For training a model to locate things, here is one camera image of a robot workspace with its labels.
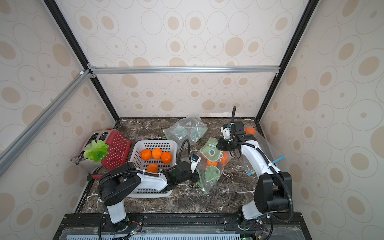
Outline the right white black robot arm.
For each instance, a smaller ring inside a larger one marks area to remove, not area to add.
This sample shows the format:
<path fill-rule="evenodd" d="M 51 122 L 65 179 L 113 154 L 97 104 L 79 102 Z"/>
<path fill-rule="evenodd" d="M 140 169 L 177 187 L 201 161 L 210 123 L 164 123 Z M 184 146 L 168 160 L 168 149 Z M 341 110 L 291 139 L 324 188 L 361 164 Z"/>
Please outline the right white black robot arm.
<path fill-rule="evenodd" d="M 247 134 L 242 122 L 235 121 L 236 107 L 233 107 L 231 122 L 221 127 L 223 137 L 217 148 L 233 154 L 238 151 L 249 161 L 258 177 L 254 199 L 238 210 L 237 224 L 241 230 L 249 230 L 253 224 L 266 218 L 288 223 L 294 217 L 292 177 L 281 171 L 262 150 L 257 138 Z"/>

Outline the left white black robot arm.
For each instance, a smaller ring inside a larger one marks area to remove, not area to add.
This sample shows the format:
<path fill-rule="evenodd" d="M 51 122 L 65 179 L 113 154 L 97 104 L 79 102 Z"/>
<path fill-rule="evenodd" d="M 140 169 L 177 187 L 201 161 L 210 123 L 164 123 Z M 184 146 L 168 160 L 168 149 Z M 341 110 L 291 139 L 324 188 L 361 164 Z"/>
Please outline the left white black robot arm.
<path fill-rule="evenodd" d="M 139 160 L 140 150 L 169 150 L 171 162 L 162 164 L 165 169 L 156 173 L 144 169 L 144 161 Z M 177 154 L 177 143 L 168 140 L 146 140 L 135 144 L 131 160 L 100 178 L 97 193 L 109 214 L 111 223 L 117 232 L 125 231 L 134 224 L 125 210 L 124 199 L 128 196 L 139 198 L 137 190 L 154 190 L 160 193 L 172 192 L 177 185 L 186 181 L 199 180 L 197 166 L 201 157 L 188 154 L 187 161 L 181 161 Z"/>

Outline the orange toy mandarin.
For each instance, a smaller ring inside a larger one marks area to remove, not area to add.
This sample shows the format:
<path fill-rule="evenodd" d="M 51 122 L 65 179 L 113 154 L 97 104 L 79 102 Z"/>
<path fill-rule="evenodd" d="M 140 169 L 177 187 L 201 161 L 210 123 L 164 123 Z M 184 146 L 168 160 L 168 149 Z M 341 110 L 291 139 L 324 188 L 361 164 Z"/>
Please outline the orange toy mandarin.
<path fill-rule="evenodd" d="M 170 152 L 163 152 L 161 155 L 161 161 L 164 164 L 170 164 L 173 160 L 173 156 Z"/>
<path fill-rule="evenodd" d="M 156 164 L 150 164 L 147 167 L 147 172 L 157 174 L 159 171 L 159 167 Z"/>
<path fill-rule="evenodd" d="M 145 149 L 141 151 L 141 159 L 143 161 L 149 161 L 152 159 L 152 151 L 149 149 Z"/>
<path fill-rule="evenodd" d="M 155 160 L 160 160 L 162 157 L 163 151 L 161 149 L 154 149 L 152 151 L 152 157 Z"/>

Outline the green-seal clear zip-top bag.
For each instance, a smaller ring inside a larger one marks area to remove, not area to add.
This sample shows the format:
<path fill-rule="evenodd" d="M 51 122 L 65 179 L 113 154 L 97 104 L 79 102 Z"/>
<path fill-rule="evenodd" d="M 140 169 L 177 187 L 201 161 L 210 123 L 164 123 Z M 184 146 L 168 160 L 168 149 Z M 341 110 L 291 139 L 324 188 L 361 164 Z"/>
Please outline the green-seal clear zip-top bag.
<path fill-rule="evenodd" d="M 197 152 L 197 156 L 201 158 L 197 165 L 199 174 L 197 183 L 204 194 L 208 194 L 219 181 L 225 166 L 231 159 L 229 152 L 218 150 L 218 143 L 219 141 L 216 138 L 209 138 Z"/>

